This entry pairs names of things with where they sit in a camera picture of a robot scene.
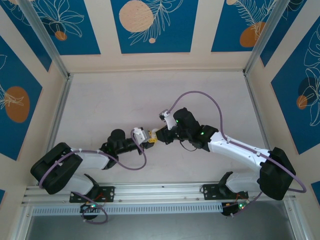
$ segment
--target white surface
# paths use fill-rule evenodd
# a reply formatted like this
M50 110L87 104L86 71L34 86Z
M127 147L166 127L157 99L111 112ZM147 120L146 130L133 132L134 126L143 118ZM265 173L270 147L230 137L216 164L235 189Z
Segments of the white surface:
M252 174L250 172L245 173L233 173L228 178L226 186L234 193L248 191L248 192L260 192L260 186L257 183L260 174Z
M308 0L267 66L264 68L258 61L249 75L271 147L285 151L297 176L307 187L307 193L298 195L298 200L317 240L320 240L320 206L310 184L320 180L320 144L298 155L271 81L319 17L319 9L319 0Z
M229 136L226 136L228 141L234 142L236 144L241 144L244 147L250 148L251 150L255 150L261 154L269 156L268 149L261 149L259 147L250 146L244 142L233 139ZM251 168L256 174L260 173L260 163L264 163L266 159L258 154L254 154L251 151L248 151L242 147L236 146L232 143L226 141L221 132L216 132L210 138L211 142L208 144L210 152L222 154L228 156L235 161L246 165Z
M79 169L103 169L108 161L109 158L107 156L103 156L98 153L89 153L89 152L78 152L77 155L82 158L82 162L80 166L77 168Z
M77 175L76 173L70 178L65 187L57 192L56 194L62 194L63 192L76 192L82 195L86 195L92 188L94 184L93 182L84 176L83 174Z
M35 181L30 169L47 148L53 118L65 81L54 65L49 72L45 70L1 7L0 22L1 37L42 86L18 160L14 161L0 154L0 189L6 192L0 209L0 239L6 240L19 220L16 212L19 210L26 187Z
M85 0L101 55L64 55L61 58L71 73L168 69L242 70L250 51L211 53L223 4L224 0L198 1L190 53L121 54L111 1Z
M264 146L242 72L135 71L75 74L58 131L56 144L95 150L120 128L129 138L134 127L152 130L165 125L159 113L184 92L204 91L220 104L224 132L244 143ZM200 124L219 128L216 106L205 96L190 94L174 112L187 107ZM227 171L250 171L243 164L204 150L188 152L179 142L157 142L146 150L147 165L129 171L119 165L86 171L97 182L149 183L218 181ZM143 164L137 151L119 155L132 168Z

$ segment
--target ventilation grille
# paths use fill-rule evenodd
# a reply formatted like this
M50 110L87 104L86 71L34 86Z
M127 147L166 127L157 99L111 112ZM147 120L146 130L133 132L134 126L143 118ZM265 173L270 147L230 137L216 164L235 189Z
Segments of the ventilation grille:
M134 214L187 214L187 213L221 213L220 202L209 203L175 203L175 204L121 204L108 205L103 209L108 215ZM80 206L38 206L33 209L33 216L74 216L80 214ZM101 215L99 209L86 215Z

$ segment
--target purple cable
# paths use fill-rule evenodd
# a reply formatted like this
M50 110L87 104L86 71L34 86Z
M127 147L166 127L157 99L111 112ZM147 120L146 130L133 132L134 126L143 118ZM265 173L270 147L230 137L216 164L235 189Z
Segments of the purple cable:
M121 162L119 162L116 158L114 158L113 156L107 154L107 153L104 153L103 151L96 151L96 150L75 150L75 151L72 151L72 152L69 152L67 153L66 155L64 155L63 157L61 157L58 161L56 161L49 169L48 171L45 172L45 174L43 175L43 177L41 178L40 182L39 182L39 187L42 189L42 185L44 183L44 180L46 179L46 177L49 175L49 173L59 164L61 163L63 160L65 160L67 157L71 156L72 154L76 154L76 153L90 153L90 154L100 154L100 155L103 155L103 156L106 156L112 160L114 160L117 164L119 164L121 167L127 169L127 170L131 170L131 171L137 171L137 170L141 170L143 169L146 164L147 164L147 156L145 154L145 151L143 150L142 147L139 146L138 142L136 141L135 137L134 137L134 130L131 131L130 133L131 135L131 138L133 140L133 142L136 144L136 146L138 147L138 149L141 151L143 157L144 157L144 164L138 168L131 168L131 167L128 167L128 166L125 166L123 165Z
M140 170L140 169L143 169L146 164L147 164L147 156L145 154L145 151L144 149L138 144L137 140L135 139L135 136L134 136L134 130L132 130L130 132L130 135L131 135L131 138L133 140L133 142L135 143L135 145L137 146L137 148L141 151L143 157L144 157L144 164L138 168L131 168L131 167L128 167L128 166L125 166L123 165L121 162L119 162L116 158L114 158L113 156L107 154L107 153L104 153L102 151L94 151L94 150L75 150L75 151L72 151L72 152L69 152L67 153L66 155L64 155L63 157L61 157L58 161L56 161L49 169L48 171L45 172L45 174L43 175L43 177L41 178L40 182L39 182L39 188L43 188L43 183L45 181L45 179L47 178L47 176L50 174L50 172L57 166L59 165L63 160L65 160L67 157L71 156L72 154L76 154L76 153L90 153L90 154L100 154L100 155L103 155L103 156L106 156L108 157L109 159L112 159L114 160L117 164L119 164L121 167L127 169L127 170L131 170L131 171L137 171L137 170ZM99 225L99 224L105 224L107 221L108 221L108 214L107 212L102 208L101 205L98 205L95 201L93 201L92 199L82 195L81 193L78 193L78 192L73 192L75 194L77 194L78 196L88 200L89 202L93 203L94 205L96 205L96 209L100 209L104 214L105 214L105 220L102 221L102 222L93 222L93 221L85 221L86 223L89 223L89 224L96 224L96 225ZM84 210L83 213L82 213L82 218L85 219L85 212L87 211Z
M233 216L231 216L231 217L237 216L237 215L239 215L240 213L242 213L245 209L248 209L248 207L250 206L250 204L252 204L252 203L254 203L255 201L257 201L258 198L259 198L261 195L262 195L262 191L261 191L261 192L258 194L258 196L256 196L252 201L250 201L250 202L245 206L244 209L236 212L235 214L232 214Z
M82 217L82 219L84 220L85 223L94 224L94 225L101 225L101 224L105 224L106 222L108 222L108 214L104 210L102 205L97 204L95 201L93 201L92 199L86 197L85 195L82 195L81 193L78 193L78 192L75 192L75 191L73 191L73 193L77 194L79 197L81 197L81 198L83 198L85 200L88 200L89 202L91 202L91 203L93 203L95 205L94 207L88 207L83 211L81 217ZM104 221L88 221L88 220L86 220L85 219L85 213L90 209L100 209L105 215L105 220Z
M214 100L210 95L206 94L205 92L203 91L187 91L185 93L183 93L181 96L179 96L177 98L177 100L174 102L174 104L172 105L172 107L167 111L167 113L169 114L173 108L177 105L177 103L179 102L179 100L187 95L187 94L202 94L202 95L205 95L206 97L208 97L215 105L216 107L218 108L218 111L219 111L219 116L220 116L220 131L221 131L221 135L222 137L224 138L224 140L226 140L227 142L233 144L233 145L236 145L240 148L243 148L245 150L248 150L254 154L257 154L258 151L256 150L253 150L247 146L244 146L242 144L239 144L237 142L234 142L234 141L228 141L228 138L226 137L225 133L224 133L224 128L223 128L223 116L222 116L222 111L221 111L221 108L219 106L219 104L216 102L216 100ZM306 193L307 192L307 188L306 186L303 184L303 182L297 177L295 176L292 172L290 172L288 169L286 169L284 166L282 166L280 163L278 163L277 161L273 160L272 158L270 158L269 156L266 156L264 154L260 154L261 157L269 160L270 162L272 162L273 164L277 165L279 168L281 168L283 171L285 171L287 174L289 174L290 177L292 177L294 180L296 180L298 182L298 184L300 184L300 186L302 187L302 190L299 190L299 189L293 189L293 188L289 188L288 190L289 191L292 191L292 192L297 192L297 193Z

